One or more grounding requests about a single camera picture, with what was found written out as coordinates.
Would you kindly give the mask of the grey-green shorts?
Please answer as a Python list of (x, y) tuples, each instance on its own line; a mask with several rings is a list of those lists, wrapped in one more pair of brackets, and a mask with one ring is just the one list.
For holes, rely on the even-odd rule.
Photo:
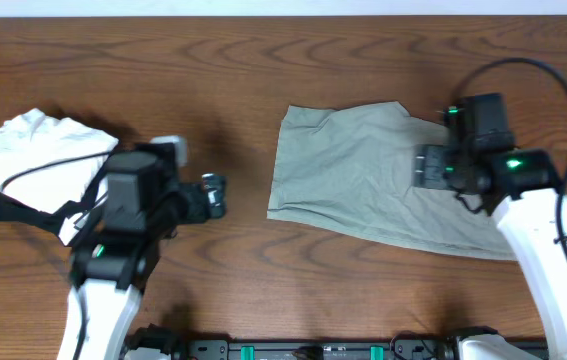
[(398, 102), (344, 110), (288, 108), (267, 216), (348, 236), (452, 256), (513, 259), (492, 219), (453, 192), (418, 188), (418, 146), (443, 145), (444, 126)]

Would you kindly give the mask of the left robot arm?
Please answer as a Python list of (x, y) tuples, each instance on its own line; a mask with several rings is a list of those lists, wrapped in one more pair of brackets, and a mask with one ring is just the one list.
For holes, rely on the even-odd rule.
[(173, 144), (140, 144), (103, 166), (108, 194), (89, 216), (70, 254), (61, 359), (184, 359), (186, 345), (166, 328), (130, 329), (163, 241), (180, 225), (226, 214), (227, 180), (207, 173), (181, 181)]

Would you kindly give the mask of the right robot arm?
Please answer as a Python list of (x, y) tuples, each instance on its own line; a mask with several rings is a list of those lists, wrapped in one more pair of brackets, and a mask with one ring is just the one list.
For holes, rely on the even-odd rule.
[(497, 93), (459, 99), (443, 113), (448, 140), (422, 145), (413, 183), (449, 190), (484, 213), (514, 252), (543, 323), (548, 356), (567, 359), (567, 197), (550, 155), (520, 150)]

